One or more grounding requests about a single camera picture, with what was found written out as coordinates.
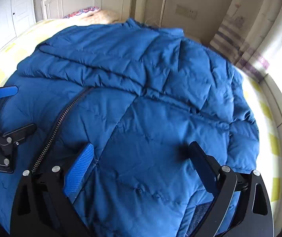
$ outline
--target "bedspread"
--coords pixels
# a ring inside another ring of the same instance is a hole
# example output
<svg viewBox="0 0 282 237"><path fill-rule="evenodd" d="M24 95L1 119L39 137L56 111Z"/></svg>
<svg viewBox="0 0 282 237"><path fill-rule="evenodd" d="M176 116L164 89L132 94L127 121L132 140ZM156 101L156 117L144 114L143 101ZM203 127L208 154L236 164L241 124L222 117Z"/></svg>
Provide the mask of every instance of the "bedspread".
<svg viewBox="0 0 282 237"><path fill-rule="evenodd" d="M35 47L70 26L89 26L117 22L118 15L113 11L102 10L98 13L75 19L41 20L0 50L0 86L17 69L17 64L34 52Z"/></svg>
<svg viewBox="0 0 282 237"><path fill-rule="evenodd" d="M64 121L41 170L94 145L70 200L96 236L184 236L197 205L213 198L186 153L192 141L237 172L256 168L258 128L241 75L180 29L133 20L69 27L38 45L6 85L19 91L0 101L0 132L38 126L18 146L15 172L0 174L0 222L7 231L23 170L60 111L83 90L88 94Z"/></svg>

